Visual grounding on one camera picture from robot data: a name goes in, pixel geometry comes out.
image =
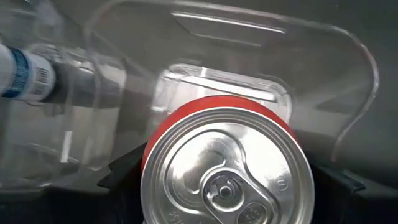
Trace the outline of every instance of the gray surface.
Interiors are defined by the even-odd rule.
[[[90,12],[104,1],[72,2],[54,0],[64,12],[85,21]],[[396,7],[386,3],[359,0],[324,1],[212,1],[288,16],[326,22],[356,34],[370,49],[379,66],[381,87],[375,102],[343,140],[338,163],[366,177],[398,187],[398,101],[393,100],[398,76],[395,72],[398,39]]]

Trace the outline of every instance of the clear plastic container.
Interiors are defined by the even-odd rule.
[[[110,1],[85,27],[124,55],[118,150],[131,150],[178,106],[232,94],[275,111],[308,154],[332,161],[371,104],[377,67],[338,27],[192,1]]]
[[[81,27],[46,0],[3,1],[0,35],[46,58],[57,78],[44,101],[0,98],[0,191],[73,182],[107,165],[126,79],[120,57],[103,44],[94,66]]]

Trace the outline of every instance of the plastic lid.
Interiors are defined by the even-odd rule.
[[[123,54],[131,71],[124,100],[134,106],[123,108],[117,139],[126,151],[189,101],[239,95],[283,118],[305,151],[332,161],[379,82],[374,59],[349,32],[266,12],[112,1],[86,28],[88,39],[95,31]]]

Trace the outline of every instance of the blue label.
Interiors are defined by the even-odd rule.
[[[16,63],[16,72],[14,74],[14,81],[12,85],[6,88],[6,91],[1,97],[15,98],[19,96],[25,89],[29,79],[29,63],[24,53],[20,50],[9,48]]]

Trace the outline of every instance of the silver metal lid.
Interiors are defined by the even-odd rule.
[[[241,108],[210,108],[169,128],[141,182],[148,224],[310,223],[314,187],[294,138]]]

